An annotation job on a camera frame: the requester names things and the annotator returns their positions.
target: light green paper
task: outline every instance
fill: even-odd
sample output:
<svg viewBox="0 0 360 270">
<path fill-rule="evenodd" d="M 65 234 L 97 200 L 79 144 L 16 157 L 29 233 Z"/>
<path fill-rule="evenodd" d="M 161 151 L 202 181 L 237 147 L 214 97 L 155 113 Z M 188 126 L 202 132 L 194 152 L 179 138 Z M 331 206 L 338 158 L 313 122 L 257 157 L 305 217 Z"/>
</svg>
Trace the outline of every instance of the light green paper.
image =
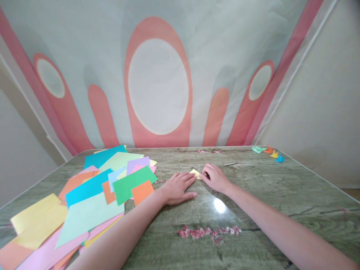
<svg viewBox="0 0 360 270">
<path fill-rule="evenodd" d="M 70 206 L 56 248 L 125 211 L 124 204 L 106 203 L 104 193 Z"/>
<path fill-rule="evenodd" d="M 128 199 L 132 197 L 131 190 L 142 183 L 150 180 L 151 184 L 154 183 L 158 178 L 151 171 L 149 166 L 145 166 L 140 170 L 129 174 L 128 176 L 122 178 L 121 180 L 115 181 L 112 183 L 114 187 L 114 192 L 116 196 L 117 204 L 123 204 Z"/>
<path fill-rule="evenodd" d="M 261 147 L 259 147 L 259 146 L 253 146 L 252 148 L 251 148 L 251 150 L 253 150 L 253 151 L 255 151 L 255 152 L 257 152 L 257 153 L 261 153 L 262 151 L 265 151 L 267 148 L 261 148 Z"/>
<path fill-rule="evenodd" d="M 106 161 L 100 168 L 100 171 L 106 171 L 107 169 L 112 169 L 113 171 L 120 170 L 122 167 L 128 165 L 128 161 L 139 159 L 144 157 L 142 154 L 132 154 L 132 153 L 123 153 L 117 152 L 108 161 Z"/>
</svg>

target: backdrop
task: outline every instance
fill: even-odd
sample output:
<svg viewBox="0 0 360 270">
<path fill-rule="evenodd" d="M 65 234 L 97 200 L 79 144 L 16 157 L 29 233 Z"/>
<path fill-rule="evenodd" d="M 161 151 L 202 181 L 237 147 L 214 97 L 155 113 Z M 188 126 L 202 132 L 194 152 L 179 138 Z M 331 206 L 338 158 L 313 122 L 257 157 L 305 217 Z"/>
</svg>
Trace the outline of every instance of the backdrop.
<svg viewBox="0 0 360 270">
<path fill-rule="evenodd" d="M 0 3 L 9 69 L 76 155 L 256 143 L 335 1 Z"/>
</svg>

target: wall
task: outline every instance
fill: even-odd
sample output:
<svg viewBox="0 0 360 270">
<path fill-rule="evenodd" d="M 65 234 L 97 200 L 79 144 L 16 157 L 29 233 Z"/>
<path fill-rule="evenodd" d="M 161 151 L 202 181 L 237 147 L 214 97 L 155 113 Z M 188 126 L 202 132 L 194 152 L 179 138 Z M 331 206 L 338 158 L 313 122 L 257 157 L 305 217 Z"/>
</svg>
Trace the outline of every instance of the wall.
<svg viewBox="0 0 360 270">
<path fill-rule="evenodd" d="M 64 162 L 51 142 L 47 140 L 44 130 L 9 78 L 2 61 L 0 61 L 0 131 L 1 207 Z"/>
<path fill-rule="evenodd" d="M 338 1 L 258 144 L 360 188 L 360 2 Z"/>
</svg>

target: table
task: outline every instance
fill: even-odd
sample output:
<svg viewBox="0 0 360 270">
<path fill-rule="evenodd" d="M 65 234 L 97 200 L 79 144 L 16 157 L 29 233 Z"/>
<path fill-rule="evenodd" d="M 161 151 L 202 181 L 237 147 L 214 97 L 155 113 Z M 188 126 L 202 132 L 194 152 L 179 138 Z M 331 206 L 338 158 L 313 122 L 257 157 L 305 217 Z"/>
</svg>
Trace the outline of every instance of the table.
<svg viewBox="0 0 360 270">
<path fill-rule="evenodd" d="M 0 209 L 0 248 L 16 236 L 8 226 L 10 218 L 51 193 L 58 195 L 68 178 L 83 169 L 85 156 L 93 152 L 80 153 Z M 158 161 L 159 180 L 193 168 L 201 171 L 205 163 L 214 163 L 231 182 L 309 228 L 360 264 L 359 202 L 285 154 L 285 162 L 277 163 L 269 154 L 257 154 L 251 147 L 149 148 L 128 152 Z M 197 192 L 198 196 L 181 205 L 164 207 L 124 269 L 296 269 L 226 196 L 211 190 L 201 180 L 189 191 Z M 217 198 L 226 205 L 223 209 L 218 207 L 222 213 L 214 205 L 219 202 Z M 126 213 L 133 207 L 130 200 L 125 205 Z M 191 236 L 181 238 L 178 230 L 184 225 L 191 230 L 239 226 L 242 233 L 224 235 L 224 243 L 216 245 L 210 235 L 195 240 Z"/>
</svg>

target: colored paper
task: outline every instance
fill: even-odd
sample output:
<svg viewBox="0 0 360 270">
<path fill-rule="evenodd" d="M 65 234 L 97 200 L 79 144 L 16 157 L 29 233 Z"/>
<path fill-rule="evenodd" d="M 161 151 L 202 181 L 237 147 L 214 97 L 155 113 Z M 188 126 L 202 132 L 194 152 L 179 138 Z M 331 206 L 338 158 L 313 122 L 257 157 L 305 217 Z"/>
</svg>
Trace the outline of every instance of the colored paper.
<svg viewBox="0 0 360 270">
<path fill-rule="evenodd" d="M 132 172 L 136 172 L 142 168 L 144 168 L 145 166 L 141 166 L 141 165 L 136 165 L 135 168 L 132 170 Z M 155 173 L 155 170 L 156 170 L 156 166 L 149 166 L 150 170 Z"/>
<path fill-rule="evenodd" d="M 80 186 L 85 179 L 90 179 L 98 174 L 98 171 L 91 171 L 86 173 L 77 174 L 66 182 L 65 186 L 59 194 L 59 198 L 63 201 L 65 200 L 65 195 L 72 191 L 73 189 Z"/>
<path fill-rule="evenodd" d="M 86 169 L 92 165 L 100 169 L 100 167 L 102 165 L 104 165 L 104 163 L 106 163 L 106 161 L 108 161 L 109 158 L 111 158 L 114 154 L 116 154 L 118 152 L 126 153 L 125 147 L 123 145 L 119 145 L 119 146 L 110 148 L 108 150 L 101 151 L 100 153 L 89 155 L 85 158 L 84 169 Z"/>
<path fill-rule="evenodd" d="M 121 205 L 130 199 L 132 197 L 131 190 L 147 180 L 150 180 L 151 183 L 157 180 L 157 177 L 150 170 L 149 166 L 145 166 L 121 180 L 114 182 L 112 185 L 114 187 L 117 204 Z"/>
<path fill-rule="evenodd" d="M 65 245 L 55 248 L 56 243 L 61 234 L 62 228 L 57 230 L 55 233 L 50 236 L 43 245 L 37 250 L 35 250 L 20 266 L 17 270 L 47 270 L 61 261 L 63 258 L 66 258 L 60 267 L 69 259 L 72 255 L 68 256 L 74 249 L 78 249 L 79 245 L 89 237 L 89 232 L 78 236 L 72 241 L 67 242 Z"/>
<path fill-rule="evenodd" d="M 127 162 L 127 173 L 126 175 L 129 175 L 132 173 L 136 165 L 142 165 L 142 166 L 150 166 L 150 158 L 149 157 L 143 157 L 140 159 L 134 159 Z"/>
<path fill-rule="evenodd" d="M 120 170 L 121 168 L 128 165 L 128 161 L 142 158 L 144 155 L 142 154 L 132 154 L 132 153 L 122 153 L 117 152 L 113 155 L 109 160 L 105 162 L 104 165 L 100 167 L 100 171 L 105 171 L 107 169 L 112 169 L 113 171 Z"/>
<path fill-rule="evenodd" d="M 29 249 L 38 249 L 40 245 L 65 221 L 68 209 L 55 205 L 38 217 L 13 241 Z"/>
<path fill-rule="evenodd" d="M 98 235 L 96 235 L 94 238 L 92 238 L 92 239 L 87 239 L 87 240 L 85 241 L 85 245 L 84 245 L 85 249 L 88 249 L 97 239 L 100 238 L 100 236 L 102 236 L 108 229 L 110 229 L 110 228 L 111 228 L 116 222 L 118 222 L 121 218 L 122 218 L 122 216 L 119 217 L 117 220 L 115 220 L 112 224 L 110 224 L 107 228 L 105 228 L 102 232 L 100 232 L 100 233 L 99 233 Z"/>
<path fill-rule="evenodd" d="M 33 252 L 34 250 L 11 241 L 0 249 L 0 267 L 3 270 L 14 270 Z"/>
<path fill-rule="evenodd" d="M 124 204 L 118 206 L 117 202 L 112 202 L 108 205 L 103 193 L 71 205 L 56 248 L 124 211 Z"/>
<path fill-rule="evenodd" d="M 280 163 L 283 163 L 284 162 L 284 157 L 283 156 L 281 156 L 281 154 L 279 154 L 279 156 L 278 156 L 278 158 L 275 160 L 275 161 L 277 161 L 277 162 L 280 162 Z"/>
<path fill-rule="evenodd" d="M 107 227 L 109 227 L 113 222 L 121 218 L 125 212 L 122 212 L 121 214 L 109 219 L 108 221 L 105 221 L 104 223 L 100 224 L 99 226 L 96 226 L 93 230 L 90 231 L 88 240 L 91 240 L 95 236 L 97 236 L 99 233 L 101 233 L 103 230 L 105 230 Z"/>
<path fill-rule="evenodd" d="M 190 173 L 195 174 L 195 176 L 197 177 L 196 180 L 201 180 L 200 173 L 197 170 L 193 169 Z"/>
<path fill-rule="evenodd" d="M 10 221 L 14 226 L 16 234 L 21 234 L 31 223 L 38 220 L 42 214 L 60 203 L 61 200 L 55 194 L 50 194 L 12 217 Z"/>
<path fill-rule="evenodd" d="M 278 152 L 275 153 L 275 150 L 274 150 L 273 153 L 272 153 L 270 156 L 271 156 L 272 158 L 278 158 L 279 153 L 278 153 Z"/>
<path fill-rule="evenodd" d="M 265 151 L 266 148 L 261 148 L 261 147 L 259 147 L 259 146 L 253 146 L 253 147 L 251 148 L 251 150 L 253 150 L 253 151 L 257 152 L 257 153 L 261 153 L 262 151 Z"/>
<path fill-rule="evenodd" d="M 154 161 L 154 160 L 150 160 L 150 166 L 155 166 L 155 164 L 157 163 L 157 161 Z"/>
<path fill-rule="evenodd" d="M 114 192 L 113 183 L 118 180 L 117 176 L 119 176 L 123 172 L 124 172 L 124 175 L 126 176 L 126 169 L 127 169 L 127 166 L 108 174 L 111 192 Z"/>
<path fill-rule="evenodd" d="M 108 180 L 108 174 L 111 172 L 112 170 L 108 169 L 66 194 L 67 207 L 102 193 L 102 183 Z"/>
<path fill-rule="evenodd" d="M 135 206 L 145 200 L 151 193 L 154 192 L 154 188 L 151 185 L 150 181 L 146 181 L 137 187 L 134 187 L 132 190 L 132 195 L 134 197 Z"/>
<path fill-rule="evenodd" d="M 116 200 L 115 192 L 111 192 L 111 190 L 110 190 L 109 181 L 106 181 L 102 184 L 102 189 L 104 190 L 104 195 L 105 195 L 107 204 L 110 204 Z"/>
</svg>

